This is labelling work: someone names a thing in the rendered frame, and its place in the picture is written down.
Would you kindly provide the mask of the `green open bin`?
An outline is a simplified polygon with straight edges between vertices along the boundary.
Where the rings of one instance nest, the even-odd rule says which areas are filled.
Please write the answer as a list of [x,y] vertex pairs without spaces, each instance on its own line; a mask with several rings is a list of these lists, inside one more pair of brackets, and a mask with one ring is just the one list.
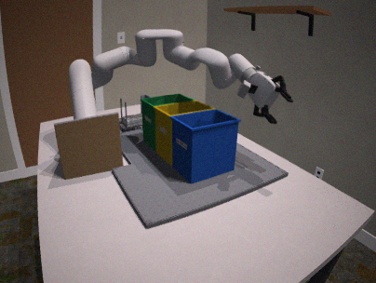
[[141,99],[143,140],[154,150],[155,148],[155,109],[154,106],[171,103],[195,101],[181,94],[172,94]]

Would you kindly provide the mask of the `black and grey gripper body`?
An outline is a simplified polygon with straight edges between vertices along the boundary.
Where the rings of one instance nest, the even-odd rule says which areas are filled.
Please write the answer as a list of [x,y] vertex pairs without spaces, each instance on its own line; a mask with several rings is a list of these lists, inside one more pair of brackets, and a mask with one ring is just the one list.
[[254,94],[248,93],[248,95],[259,109],[267,104],[268,109],[270,109],[275,100],[280,95],[280,92],[275,91],[275,88],[279,85],[277,83],[274,83],[271,79],[272,78],[269,75],[263,72],[255,72],[251,74],[251,76],[246,80],[252,85],[258,86]]

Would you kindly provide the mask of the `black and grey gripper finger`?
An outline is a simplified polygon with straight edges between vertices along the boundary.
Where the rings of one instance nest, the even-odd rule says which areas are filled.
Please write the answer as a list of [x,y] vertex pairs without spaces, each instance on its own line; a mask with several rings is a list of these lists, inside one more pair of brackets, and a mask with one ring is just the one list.
[[[264,107],[266,106],[266,107]],[[277,121],[273,118],[272,115],[269,114],[269,111],[268,111],[268,104],[267,105],[264,105],[262,108],[261,108],[261,113],[259,113],[259,108],[255,105],[254,106],[254,112],[253,112],[253,115],[256,115],[256,116],[259,116],[259,117],[265,117],[269,123],[271,124],[276,124]]]
[[274,83],[276,82],[280,82],[280,88],[275,88],[275,91],[277,92],[280,92],[280,94],[289,102],[293,102],[293,100],[291,99],[291,96],[287,93],[287,90],[286,90],[286,83],[284,81],[284,77],[282,75],[278,76],[278,77],[275,77],[273,79],[271,79]]

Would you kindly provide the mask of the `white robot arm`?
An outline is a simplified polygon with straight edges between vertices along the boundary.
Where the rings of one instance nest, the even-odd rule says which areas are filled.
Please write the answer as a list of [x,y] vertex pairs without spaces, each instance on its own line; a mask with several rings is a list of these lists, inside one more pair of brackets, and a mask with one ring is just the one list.
[[135,35],[137,51],[129,47],[118,47],[102,53],[93,59],[92,72],[87,61],[72,62],[68,75],[74,119],[98,115],[93,90],[109,83],[114,69],[126,64],[143,67],[155,65],[155,40],[161,39],[167,61],[188,71],[196,69],[200,62],[206,64],[216,88],[228,88],[238,78],[242,85],[237,95],[243,99],[247,93],[254,94],[258,88],[246,80],[261,67],[257,65],[255,68],[240,54],[234,54],[227,59],[224,54],[208,47],[194,51],[183,45],[182,32],[176,30],[141,30]]

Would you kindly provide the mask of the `blue open-top bin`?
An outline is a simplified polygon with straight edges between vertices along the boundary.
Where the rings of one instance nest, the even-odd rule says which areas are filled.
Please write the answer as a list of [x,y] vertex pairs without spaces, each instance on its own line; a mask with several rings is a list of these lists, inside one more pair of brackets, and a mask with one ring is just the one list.
[[172,167],[190,184],[234,170],[240,119],[217,109],[170,119]]

